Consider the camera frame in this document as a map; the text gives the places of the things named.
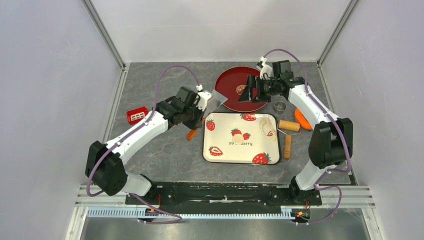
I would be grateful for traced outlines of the white strawberry tray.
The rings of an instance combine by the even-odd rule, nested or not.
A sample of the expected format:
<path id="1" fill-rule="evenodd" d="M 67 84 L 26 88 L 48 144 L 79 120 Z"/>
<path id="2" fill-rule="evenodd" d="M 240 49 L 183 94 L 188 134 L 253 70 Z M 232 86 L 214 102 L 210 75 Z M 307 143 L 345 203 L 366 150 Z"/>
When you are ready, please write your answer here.
<path id="1" fill-rule="evenodd" d="M 265 113 L 210 113 L 202 155 L 210 163 L 275 165 L 282 159 L 277 119 Z"/>

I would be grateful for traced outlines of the wooden dough roller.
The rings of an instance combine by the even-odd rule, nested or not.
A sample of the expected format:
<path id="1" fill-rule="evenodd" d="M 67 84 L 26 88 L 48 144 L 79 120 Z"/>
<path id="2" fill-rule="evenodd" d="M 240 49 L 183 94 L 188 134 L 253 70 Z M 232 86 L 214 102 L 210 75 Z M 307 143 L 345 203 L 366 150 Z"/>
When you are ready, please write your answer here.
<path id="1" fill-rule="evenodd" d="M 298 122 L 279 120 L 277 127 L 278 130 L 285 135 L 283 158 L 288 160 L 292 155 L 293 135 L 300 133 L 301 126 Z"/>

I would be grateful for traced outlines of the metal scraper orange handle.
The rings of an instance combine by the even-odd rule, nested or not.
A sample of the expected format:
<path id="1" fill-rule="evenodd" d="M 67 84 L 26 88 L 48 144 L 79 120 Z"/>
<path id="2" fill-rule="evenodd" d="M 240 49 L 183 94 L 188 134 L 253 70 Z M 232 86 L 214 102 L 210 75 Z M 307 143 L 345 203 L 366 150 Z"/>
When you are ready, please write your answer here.
<path id="1" fill-rule="evenodd" d="M 207 107 L 207 110 L 205 111 L 205 115 L 204 115 L 204 122 L 202 124 L 202 127 L 203 127 L 204 124 L 206 123 L 206 117 L 210 113 L 214 112 L 217 108 L 219 108 L 224 102 L 226 102 L 228 98 L 222 95 L 221 93 L 217 92 L 215 89 L 213 89 L 212 92 L 209 92 L 207 90 L 202 91 L 198 93 L 198 95 L 200 95 L 200 100 L 197 104 L 197 107 L 200 107 L 200 108 Z M 191 141 L 199 129 L 200 128 L 191 129 L 186 136 L 186 140 Z"/>

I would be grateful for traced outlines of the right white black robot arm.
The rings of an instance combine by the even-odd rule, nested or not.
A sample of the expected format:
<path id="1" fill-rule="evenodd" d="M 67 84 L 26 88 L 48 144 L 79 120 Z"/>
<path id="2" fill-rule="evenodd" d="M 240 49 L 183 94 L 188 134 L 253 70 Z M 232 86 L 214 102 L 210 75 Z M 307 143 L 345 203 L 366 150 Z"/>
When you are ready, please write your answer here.
<path id="1" fill-rule="evenodd" d="M 289 199 L 302 204 L 320 191 L 319 183 L 332 172 L 350 173 L 353 155 L 353 122 L 331 112 L 316 97 L 302 77 L 284 79 L 249 75 L 239 102 L 270 102 L 283 96 L 300 110 L 312 126 L 308 146 L 309 161 L 289 185 Z"/>

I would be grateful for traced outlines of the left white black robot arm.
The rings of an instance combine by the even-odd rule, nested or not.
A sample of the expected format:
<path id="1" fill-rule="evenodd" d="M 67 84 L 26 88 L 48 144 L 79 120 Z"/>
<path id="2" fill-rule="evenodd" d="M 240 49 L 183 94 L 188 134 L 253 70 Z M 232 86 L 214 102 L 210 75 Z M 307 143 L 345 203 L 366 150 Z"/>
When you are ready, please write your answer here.
<path id="1" fill-rule="evenodd" d="M 129 173 L 125 165 L 148 142 L 178 124 L 197 129 L 207 109 L 207 101 L 192 104 L 161 101 L 148 115 L 118 137 L 107 143 L 95 141 L 89 147 L 85 174 L 102 193 L 114 196 L 118 192 L 135 194 L 145 204 L 153 203 L 157 191 L 153 183 L 141 174 Z"/>

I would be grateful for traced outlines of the white dough piece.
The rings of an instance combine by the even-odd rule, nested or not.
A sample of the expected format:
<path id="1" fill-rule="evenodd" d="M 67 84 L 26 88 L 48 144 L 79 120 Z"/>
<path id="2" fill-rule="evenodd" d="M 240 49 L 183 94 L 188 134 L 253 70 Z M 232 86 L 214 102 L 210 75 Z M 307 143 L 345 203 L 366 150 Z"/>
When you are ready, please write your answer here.
<path id="1" fill-rule="evenodd" d="M 232 136 L 232 141 L 236 144 L 236 145 L 241 145 L 244 142 L 244 137 L 242 134 L 237 133 L 235 135 Z"/>

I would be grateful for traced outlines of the round red plate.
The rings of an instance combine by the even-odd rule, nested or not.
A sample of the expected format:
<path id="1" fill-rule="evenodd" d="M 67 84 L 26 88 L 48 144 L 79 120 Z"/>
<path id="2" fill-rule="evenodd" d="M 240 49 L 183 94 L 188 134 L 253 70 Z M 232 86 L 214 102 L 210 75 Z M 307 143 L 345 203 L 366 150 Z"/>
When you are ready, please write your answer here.
<path id="1" fill-rule="evenodd" d="M 224 71 L 217 78 L 214 86 L 217 92 L 227 98 L 223 105 L 231 111 L 240 113 L 255 112 L 266 106 L 266 102 L 238 102 L 246 87 L 248 76 L 257 77 L 259 74 L 257 69 L 248 66 L 236 66 Z"/>

